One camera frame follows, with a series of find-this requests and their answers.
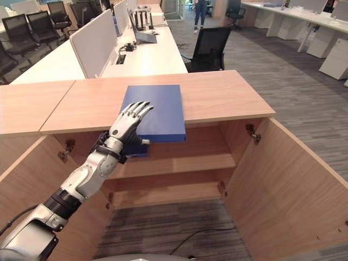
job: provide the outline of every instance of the wooden countertop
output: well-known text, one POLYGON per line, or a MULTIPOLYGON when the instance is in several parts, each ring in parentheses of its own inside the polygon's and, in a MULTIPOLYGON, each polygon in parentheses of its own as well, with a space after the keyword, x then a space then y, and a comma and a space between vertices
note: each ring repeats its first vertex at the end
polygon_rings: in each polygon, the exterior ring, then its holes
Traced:
POLYGON ((86 79, 1 88, 2 134, 71 133, 108 129, 129 85, 179 84, 185 123, 269 117, 274 110, 237 73, 86 79))
POLYGON ((38 134, 74 82, 0 86, 0 135, 38 134))

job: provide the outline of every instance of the robotic arm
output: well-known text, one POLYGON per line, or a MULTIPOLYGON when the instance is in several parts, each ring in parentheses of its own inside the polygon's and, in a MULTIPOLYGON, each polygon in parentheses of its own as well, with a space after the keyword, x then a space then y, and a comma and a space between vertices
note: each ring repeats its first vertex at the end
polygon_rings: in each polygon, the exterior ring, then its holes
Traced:
POLYGON ((15 253, 46 260, 58 243, 54 232, 61 231, 79 206, 100 190, 116 165, 126 161, 122 155, 123 146, 150 143, 138 137, 136 128, 152 109, 149 102, 128 105, 111 126, 106 141, 97 146, 58 191, 39 204, 0 244, 2 251, 9 249, 5 255, 15 253))

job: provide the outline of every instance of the blue book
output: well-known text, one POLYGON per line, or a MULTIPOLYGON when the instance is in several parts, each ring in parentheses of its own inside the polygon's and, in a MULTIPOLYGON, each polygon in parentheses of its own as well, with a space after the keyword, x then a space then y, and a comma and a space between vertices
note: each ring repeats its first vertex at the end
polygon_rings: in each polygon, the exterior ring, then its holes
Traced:
POLYGON ((179 85, 128 86, 121 110, 138 101, 150 101, 154 106, 138 126, 137 134, 141 138, 150 142, 186 140, 179 85))

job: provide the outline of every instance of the black cable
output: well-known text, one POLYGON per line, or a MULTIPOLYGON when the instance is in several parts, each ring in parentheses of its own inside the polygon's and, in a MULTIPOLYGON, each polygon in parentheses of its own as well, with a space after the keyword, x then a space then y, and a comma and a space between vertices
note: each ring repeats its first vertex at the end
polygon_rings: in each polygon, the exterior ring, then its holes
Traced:
POLYGON ((228 231, 228 230, 234 230, 234 229, 235 229, 235 226, 231 227, 231 228, 208 228, 208 229, 198 230, 195 233, 189 235, 187 238, 185 238, 176 248, 174 248, 174 250, 169 255, 174 254, 175 251, 177 251, 187 240, 189 240, 190 238, 192 238, 193 236, 195 236, 198 233, 209 232, 209 231, 228 231))
POLYGON ((16 215, 13 219, 11 219, 9 222, 7 222, 7 224, 5 225, 5 227, 0 231, 0 236, 10 227, 12 226, 12 224, 17 220, 19 219, 22 215, 24 215, 26 212, 29 212, 31 210, 33 210, 34 208, 36 208, 38 206, 37 205, 34 205, 34 206, 31 206, 30 208, 27 208, 26 210, 20 212, 18 215, 16 215))

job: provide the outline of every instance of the cabinet door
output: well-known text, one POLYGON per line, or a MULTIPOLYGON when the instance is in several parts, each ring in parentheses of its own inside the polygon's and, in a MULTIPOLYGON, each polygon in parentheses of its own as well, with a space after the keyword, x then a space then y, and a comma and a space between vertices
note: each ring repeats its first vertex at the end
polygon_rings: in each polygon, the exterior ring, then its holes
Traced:
MULTIPOLYGON (((53 136, 42 136, 0 176, 1 226, 29 206, 45 202, 77 168, 71 157, 66 163, 58 158, 63 150, 53 136)), ((57 233, 59 243, 50 260, 92 258, 112 213, 105 208, 106 203, 99 192, 74 213, 57 233)))
POLYGON ((255 260, 348 241, 348 185, 273 118, 226 186, 226 207, 255 260))

